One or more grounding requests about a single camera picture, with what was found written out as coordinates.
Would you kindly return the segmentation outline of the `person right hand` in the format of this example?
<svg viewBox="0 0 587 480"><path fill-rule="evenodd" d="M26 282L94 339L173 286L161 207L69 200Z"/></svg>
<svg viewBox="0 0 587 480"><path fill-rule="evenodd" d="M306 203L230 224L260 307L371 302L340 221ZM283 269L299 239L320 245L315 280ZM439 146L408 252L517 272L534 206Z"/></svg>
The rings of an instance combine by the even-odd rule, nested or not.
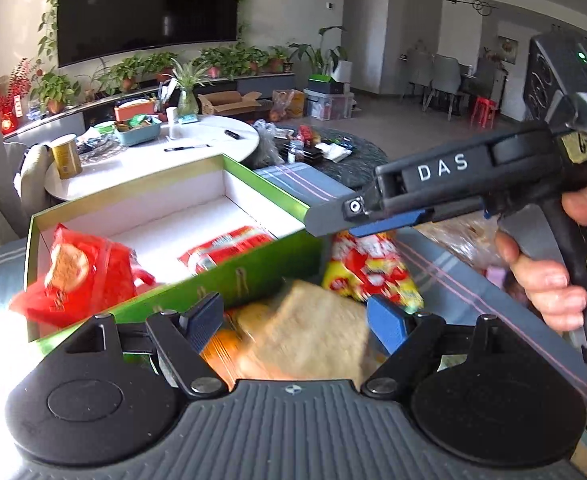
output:
<svg viewBox="0 0 587 480"><path fill-rule="evenodd" d="M572 220L587 226L587 188L563 194L561 203ZM516 241L502 231L496 233L495 245L550 328L564 333L583 326L587 291L570 283L569 272L562 264L525 256Z"/></svg>

